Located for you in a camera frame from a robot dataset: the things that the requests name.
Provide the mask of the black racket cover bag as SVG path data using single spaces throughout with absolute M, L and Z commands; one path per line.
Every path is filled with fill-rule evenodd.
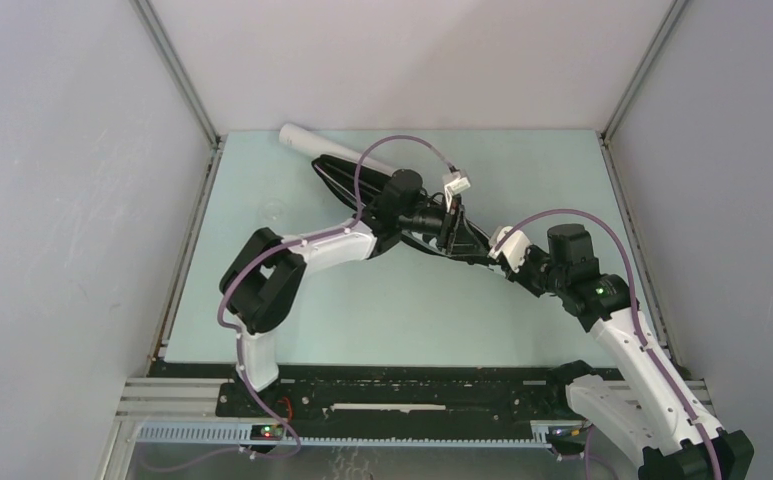
M 319 178 L 342 203 L 356 210 L 362 208 L 362 222 L 377 237 L 370 255 L 376 258 L 402 242 L 402 217 L 410 216 L 425 206 L 445 206 L 442 192 L 429 193 L 420 174 L 410 169 L 399 169 L 391 174 L 362 167 L 358 178 L 356 166 L 339 163 L 338 158 L 322 155 L 311 162 Z M 470 222 L 465 211 L 463 230 L 489 235 Z M 505 278 L 508 267 L 487 258 L 452 258 L 449 255 L 430 255 L 468 265 L 483 266 Z

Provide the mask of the white shuttlecock tube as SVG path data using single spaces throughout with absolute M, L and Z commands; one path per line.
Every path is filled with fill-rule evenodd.
M 338 158 L 339 163 L 355 166 L 361 153 L 332 140 L 310 132 L 292 123 L 284 124 L 279 130 L 278 140 L 281 144 L 299 153 L 318 158 L 322 155 Z

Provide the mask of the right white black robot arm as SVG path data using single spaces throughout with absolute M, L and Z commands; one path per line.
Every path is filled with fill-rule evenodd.
M 744 479 L 754 447 L 741 430 L 729 432 L 704 407 L 660 347 L 628 282 L 605 274 L 589 232 L 562 224 L 547 232 L 542 250 L 512 227 L 490 241 L 490 257 L 508 279 L 536 296 L 554 295 L 613 359 L 636 400 L 629 404 L 608 383 L 573 362 L 569 379 L 543 392 L 547 411 L 574 413 L 601 430 L 637 468 L 640 479 Z

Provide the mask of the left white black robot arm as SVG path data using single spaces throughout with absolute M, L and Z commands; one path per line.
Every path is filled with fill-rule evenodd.
M 245 383 L 239 402 L 254 416 L 266 416 L 277 406 L 274 332 L 287 319 L 306 276 L 372 260 L 400 242 L 469 265 L 494 262 L 488 235 L 467 220 L 460 196 L 428 193 L 419 173 L 363 169 L 354 177 L 321 161 L 314 168 L 338 197 L 350 201 L 354 215 L 303 235 L 261 228 L 219 282 L 218 322 L 236 334 L 236 368 Z

